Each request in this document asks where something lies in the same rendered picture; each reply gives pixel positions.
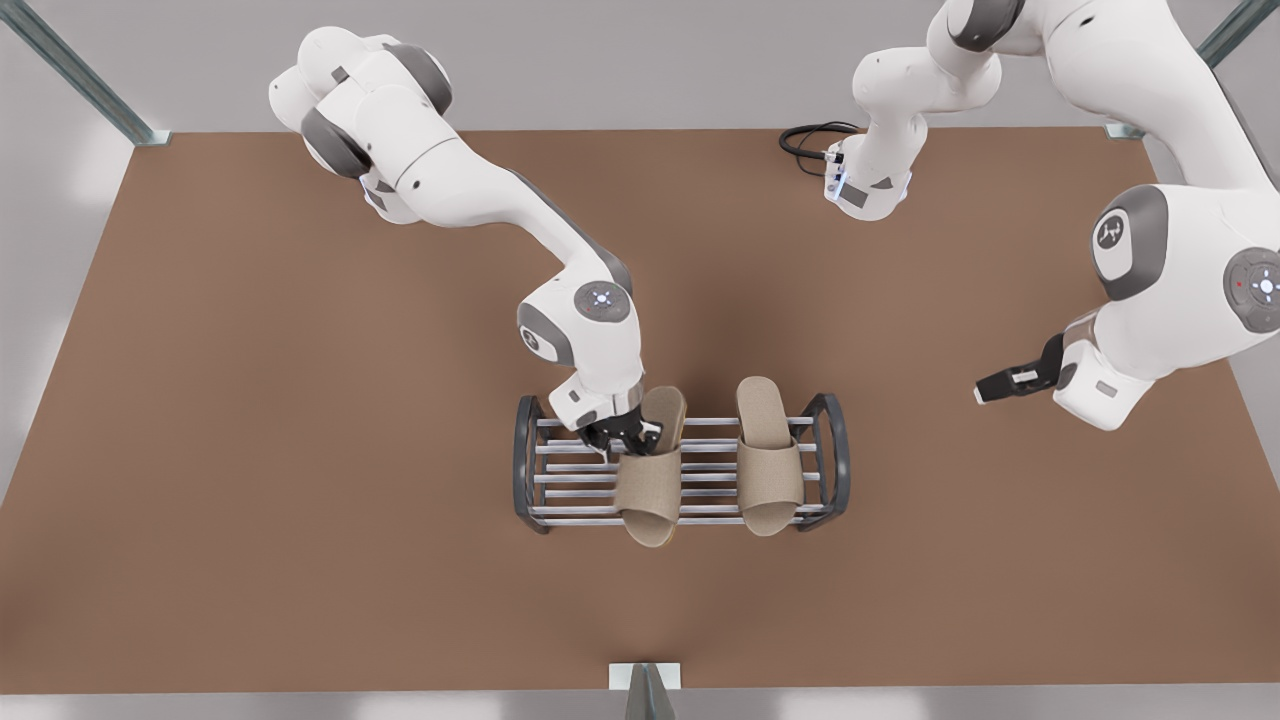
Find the beige slipper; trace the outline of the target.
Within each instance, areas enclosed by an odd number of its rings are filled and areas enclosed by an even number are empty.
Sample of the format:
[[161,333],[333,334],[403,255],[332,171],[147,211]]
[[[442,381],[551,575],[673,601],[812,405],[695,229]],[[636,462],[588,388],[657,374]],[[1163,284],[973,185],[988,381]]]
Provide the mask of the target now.
[[788,415],[773,380],[760,375],[742,379],[736,389],[736,404],[740,424],[737,506],[754,536],[771,537],[788,527],[804,503],[800,450],[790,433]]
[[662,386],[646,395],[641,410],[660,425],[660,437],[653,454],[620,457],[614,507],[637,543],[657,548],[669,542],[680,518],[680,445],[687,404],[678,388]]

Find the grey metal shoe rack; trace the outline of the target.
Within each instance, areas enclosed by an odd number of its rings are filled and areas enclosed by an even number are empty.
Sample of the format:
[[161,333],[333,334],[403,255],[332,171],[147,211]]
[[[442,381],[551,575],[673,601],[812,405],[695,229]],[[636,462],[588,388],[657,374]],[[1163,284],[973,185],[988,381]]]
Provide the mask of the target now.
[[[805,497],[790,520],[800,532],[842,515],[851,496],[851,451],[844,410],[832,393],[815,395],[788,419],[797,441]],[[739,421],[733,416],[694,416],[681,439],[681,527],[741,525],[737,506]],[[598,454],[545,416],[535,396],[524,396],[516,413],[513,506],[539,534],[554,527],[620,527],[614,509],[618,459]]]

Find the silver frame post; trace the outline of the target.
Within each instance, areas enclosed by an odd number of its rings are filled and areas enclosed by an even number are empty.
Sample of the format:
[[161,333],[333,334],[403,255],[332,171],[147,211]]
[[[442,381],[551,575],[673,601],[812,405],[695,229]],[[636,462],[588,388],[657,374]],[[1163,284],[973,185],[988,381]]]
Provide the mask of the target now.
[[1276,131],[1268,126],[1280,114],[1280,0],[1231,0],[1198,42],[1198,54],[1248,118],[1262,119],[1263,142],[1274,145]]
[[609,664],[611,691],[626,691],[625,720],[677,720],[669,691],[682,688],[678,662]]
[[155,129],[143,120],[26,0],[0,0],[0,22],[136,147],[170,143],[169,131]]

